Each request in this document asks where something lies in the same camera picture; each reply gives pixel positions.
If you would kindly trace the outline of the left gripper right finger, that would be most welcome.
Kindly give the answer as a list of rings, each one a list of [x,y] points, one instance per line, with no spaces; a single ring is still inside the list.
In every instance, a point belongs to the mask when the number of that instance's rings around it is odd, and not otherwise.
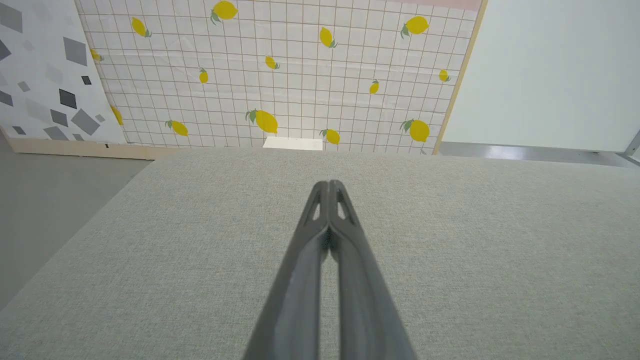
[[[340,360],[418,360],[345,185],[329,182]]]

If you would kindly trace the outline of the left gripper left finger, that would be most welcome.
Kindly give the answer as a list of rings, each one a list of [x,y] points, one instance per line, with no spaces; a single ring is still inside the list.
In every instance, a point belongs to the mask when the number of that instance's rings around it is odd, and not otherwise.
[[[242,360],[319,360],[328,191],[327,181],[311,189]]]

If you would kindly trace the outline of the grey fabric sofa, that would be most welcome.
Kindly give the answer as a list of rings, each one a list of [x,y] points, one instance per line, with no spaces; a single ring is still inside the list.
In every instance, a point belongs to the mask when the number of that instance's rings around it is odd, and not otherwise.
[[[640,169],[181,150],[0,311],[0,360],[238,360],[320,181],[343,182],[421,360],[640,360]]]

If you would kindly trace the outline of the small white box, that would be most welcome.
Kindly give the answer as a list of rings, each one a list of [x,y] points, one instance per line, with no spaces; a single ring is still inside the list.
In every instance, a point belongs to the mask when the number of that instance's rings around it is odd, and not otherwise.
[[[323,141],[312,138],[268,136],[262,147],[279,150],[322,151]]]

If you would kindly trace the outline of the lemon print grid panel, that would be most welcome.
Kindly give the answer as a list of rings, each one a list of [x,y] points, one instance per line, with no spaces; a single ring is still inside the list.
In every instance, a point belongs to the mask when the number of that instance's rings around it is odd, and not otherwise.
[[[435,155],[489,0],[74,0],[126,141]]]

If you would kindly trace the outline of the grey terrazzo pattern panel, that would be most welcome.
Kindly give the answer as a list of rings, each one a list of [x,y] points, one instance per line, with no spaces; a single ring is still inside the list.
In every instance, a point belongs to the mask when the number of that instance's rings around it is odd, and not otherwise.
[[[74,0],[0,0],[0,132],[16,153],[148,158],[109,103]]]

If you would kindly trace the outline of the grey metal frame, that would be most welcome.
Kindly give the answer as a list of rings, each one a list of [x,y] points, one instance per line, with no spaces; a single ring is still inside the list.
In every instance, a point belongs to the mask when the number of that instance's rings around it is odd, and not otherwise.
[[[620,153],[619,156],[640,167],[640,130],[638,130],[626,150]]]

